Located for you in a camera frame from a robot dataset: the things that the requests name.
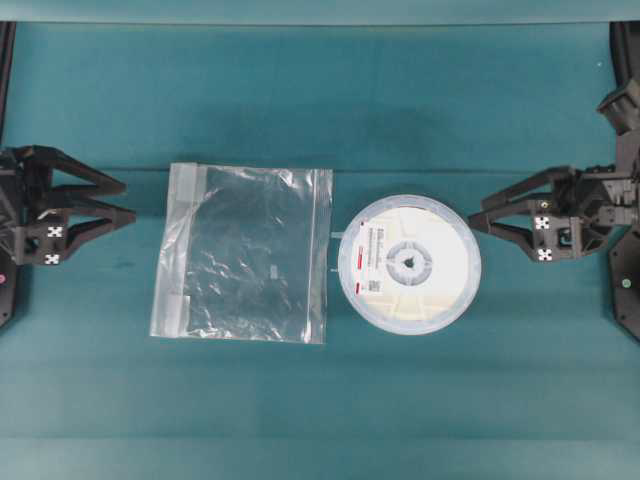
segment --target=plastic bag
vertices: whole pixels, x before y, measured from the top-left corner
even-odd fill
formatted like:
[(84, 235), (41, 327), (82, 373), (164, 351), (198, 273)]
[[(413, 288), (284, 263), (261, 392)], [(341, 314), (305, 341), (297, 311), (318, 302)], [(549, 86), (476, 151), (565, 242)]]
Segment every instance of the plastic bag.
[(322, 343), (332, 181), (173, 164), (151, 335)]

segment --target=white label on bag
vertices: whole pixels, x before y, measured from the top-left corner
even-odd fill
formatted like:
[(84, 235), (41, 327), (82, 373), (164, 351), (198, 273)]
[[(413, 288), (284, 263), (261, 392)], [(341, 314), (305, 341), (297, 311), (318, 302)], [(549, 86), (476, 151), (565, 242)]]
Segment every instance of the white label on bag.
[(383, 293), (385, 268), (385, 226), (380, 222), (363, 222), (356, 239), (356, 295)]

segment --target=teal backdrop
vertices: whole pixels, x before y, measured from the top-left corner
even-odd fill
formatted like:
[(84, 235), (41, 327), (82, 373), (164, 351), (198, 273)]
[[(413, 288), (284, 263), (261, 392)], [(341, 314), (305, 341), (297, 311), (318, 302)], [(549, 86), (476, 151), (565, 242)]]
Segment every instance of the teal backdrop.
[(3, 143), (106, 169), (139, 217), (25, 271), (0, 477), (635, 478), (640, 344), (603, 256), (535, 265), (478, 236), (475, 302), (427, 336), (369, 325), (333, 272), (325, 346), (148, 336), (171, 162), (333, 168), (334, 231), (394, 193), (467, 215), (527, 173), (612, 162), (613, 86), (606, 23), (19, 24)]

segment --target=plastic wrap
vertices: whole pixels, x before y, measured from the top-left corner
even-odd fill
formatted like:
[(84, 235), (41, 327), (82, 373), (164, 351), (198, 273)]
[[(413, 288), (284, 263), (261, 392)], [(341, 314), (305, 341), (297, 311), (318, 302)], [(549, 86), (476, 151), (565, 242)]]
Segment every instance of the plastic wrap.
[(332, 179), (173, 164), (151, 335), (322, 343)]

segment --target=teal table surface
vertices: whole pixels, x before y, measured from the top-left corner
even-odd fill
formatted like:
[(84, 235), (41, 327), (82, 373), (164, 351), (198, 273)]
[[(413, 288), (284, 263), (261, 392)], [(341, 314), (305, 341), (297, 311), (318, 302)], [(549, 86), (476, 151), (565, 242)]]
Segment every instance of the teal table surface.
[(107, 169), (139, 218), (24, 272), (1, 478), (637, 476), (640, 344), (603, 256), (535, 265), (478, 236), (478, 296), (432, 335), (369, 325), (330, 272), (324, 346), (148, 336), (169, 163), (333, 168), (334, 231), (394, 193), (470, 214), (529, 172), (613, 160), (605, 23), (20, 24), (13, 68), (4, 143)]
[(637, 0), (2, 0), (0, 18), (213, 25), (469, 25), (640, 18)]

